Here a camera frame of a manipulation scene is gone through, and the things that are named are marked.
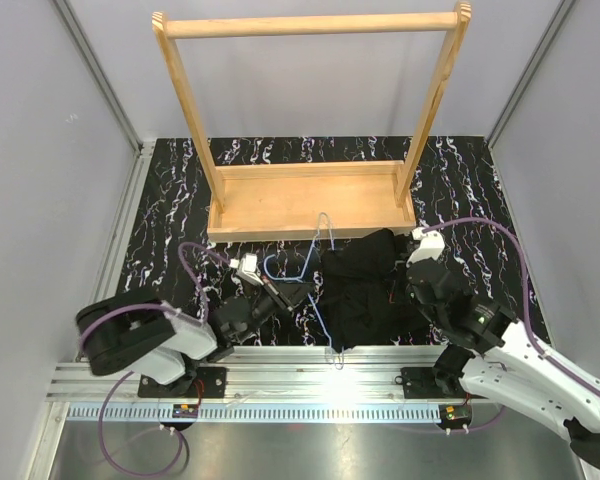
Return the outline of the black trousers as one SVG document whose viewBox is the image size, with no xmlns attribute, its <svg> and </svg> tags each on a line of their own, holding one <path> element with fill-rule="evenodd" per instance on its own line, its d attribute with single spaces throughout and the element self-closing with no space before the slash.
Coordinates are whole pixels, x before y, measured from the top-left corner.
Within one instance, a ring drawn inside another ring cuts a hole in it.
<svg viewBox="0 0 600 480">
<path fill-rule="evenodd" d="M 429 328 L 408 292 L 405 253 L 405 237 L 381 229 L 322 254 L 318 309 L 336 352 Z"/>
</svg>

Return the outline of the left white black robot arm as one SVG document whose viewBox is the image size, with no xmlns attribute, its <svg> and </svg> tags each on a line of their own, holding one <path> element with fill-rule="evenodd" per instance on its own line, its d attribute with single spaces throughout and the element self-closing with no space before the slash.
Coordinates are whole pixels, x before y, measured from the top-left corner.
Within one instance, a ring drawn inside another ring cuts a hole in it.
<svg viewBox="0 0 600 480">
<path fill-rule="evenodd" d="M 91 373 L 133 371 L 152 395 L 183 397 L 195 385 L 197 365 L 223 359 L 273 317 L 291 317 L 312 285 L 265 281 L 234 296 L 203 320 L 141 287 L 80 310 L 75 317 L 81 352 Z"/>
</svg>

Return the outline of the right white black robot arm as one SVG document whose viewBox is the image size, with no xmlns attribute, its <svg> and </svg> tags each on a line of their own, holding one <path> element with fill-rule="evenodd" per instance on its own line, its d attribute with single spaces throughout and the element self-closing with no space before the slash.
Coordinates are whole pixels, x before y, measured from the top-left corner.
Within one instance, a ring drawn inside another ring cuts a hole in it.
<svg viewBox="0 0 600 480">
<path fill-rule="evenodd" d="M 418 311 L 448 339 L 432 367 L 438 393 L 483 397 L 514 410 L 600 470 L 599 378 L 540 340 L 510 310 L 463 289 L 438 262 L 410 264 L 406 280 Z"/>
</svg>

